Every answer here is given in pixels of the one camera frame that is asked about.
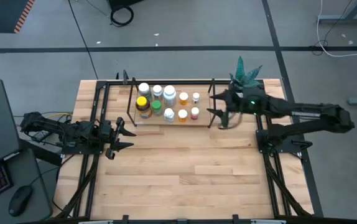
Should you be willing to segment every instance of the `white cable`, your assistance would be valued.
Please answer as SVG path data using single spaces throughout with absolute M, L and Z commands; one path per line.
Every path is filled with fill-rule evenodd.
M 322 50 L 329 56 L 332 57 L 348 57 L 348 56 L 357 56 L 357 54 L 349 54 L 349 55 L 333 55 L 333 54 L 329 54 L 327 52 L 327 50 L 325 50 L 325 48 L 323 47 L 323 45 L 321 44 L 321 40 L 320 40 L 320 34 L 318 33 L 319 27 L 320 27 L 320 16 L 322 14 L 322 4 L 323 4 L 323 0 L 321 0 L 321 9 L 320 9 L 320 14 L 318 15 L 318 20 L 317 20 L 317 38 L 318 38 L 318 43 L 320 43 L 320 46 L 322 48 Z

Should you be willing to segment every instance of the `floor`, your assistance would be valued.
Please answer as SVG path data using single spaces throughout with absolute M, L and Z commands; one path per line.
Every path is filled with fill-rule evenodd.
M 109 13 L 105 0 L 89 1 Z M 316 43 L 320 1 L 267 2 L 281 47 Z M 325 0 L 323 14 L 341 14 L 348 2 Z M 282 78 L 262 1 L 146 0 L 133 5 L 132 24 L 120 28 L 110 26 L 109 19 L 85 0 L 72 0 L 72 6 L 87 45 L 99 48 L 91 56 L 100 79 L 114 79 L 123 69 L 136 78 L 228 78 L 240 55 L 248 69 L 263 64 L 259 78 Z M 116 19 L 127 16 L 119 12 Z M 321 25 L 320 35 L 329 28 Z M 357 25 L 337 25 L 327 40 L 329 46 L 355 48 Z M 156 45 L 226 50 L 161 51 Z M 228 50 L 227 46 L 269 50 Z M 0 78 L 13 113 L 72 111 L 80 80 L 95 79 L 88 54 L 68 51 L 83 47 L 67 0 L 36 0 L 19 34 L 0 34 L 0 49 L 5 51 L 0 54 Z M 49 48 L 59 52 L 44 53 Z M 11 49 L 19 50 L 9 53 Z M 357 57 L 293 50 L 282 56 L 297 102 L 337 103 L 351 113 L 356 128 L 349 133 L 320 132 L 305 138 L 314 143 L 309 154 L 324 216 L 357 219 L 357 107 L 346 104 L 347 98 L 357 96 Z

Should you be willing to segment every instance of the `yellow bottle cap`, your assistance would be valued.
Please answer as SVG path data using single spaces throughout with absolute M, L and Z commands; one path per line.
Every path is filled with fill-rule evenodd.
M 147 98 L 140 96 L 137 98 L 137 105 L 145 106 L 147 104 Z

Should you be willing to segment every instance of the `white bottle cap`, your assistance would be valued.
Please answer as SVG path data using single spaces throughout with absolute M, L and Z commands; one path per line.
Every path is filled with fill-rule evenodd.
M 191 114 L 192 115 L 198 115 L 199 114 L 199 109 L 198 108 L 192 108 L 191 109 Z
M 187 100 L 188 99 L 188 93 L 180 93 L 180 100 Z
M 199 93 L 193 93 L 192 98 L 194 98 L 194 100 L 199 100 Z
M 154 93 L 160 93 L 162 92 L 162 87 L 160 85 L 155 85 L 152 90 L 154 91 Z
M 187 115 L 188 115 L 188 113 L 187 113 L 186 110 L 180 110 L 180 111 L 178 111 L 178 116 L 179 116 L 180 118 L 186 118 Z
M 173 112 L 172 109 L 166 108 L 164 115 L 165 115 L 166 117 L 172 117 L 172 116 L 174 116 L 174 112 Z
M 165 87 L 164 92 L 165 92 L 166 95 L 173 95 L 174 92 L 175 92 L 175 89 L 174 89 L 173 86 L 168 85 L 168 86 Z
M 146 83 L 141 83 L 141 84 L 139 85 L 139 91 L 142 92 L 142 93 L 148 92 L 148 91 L 149 91 L 149 86 L 148 86 L 148 84 L 146 84 Z

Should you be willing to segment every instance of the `green bottle cap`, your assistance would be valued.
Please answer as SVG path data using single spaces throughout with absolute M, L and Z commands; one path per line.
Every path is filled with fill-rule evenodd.
M 154 110 L 160 110 L 162 108 L 162 103 L 160 103 L 159 100 L 155 100 L 152 102 L 152 109 Z

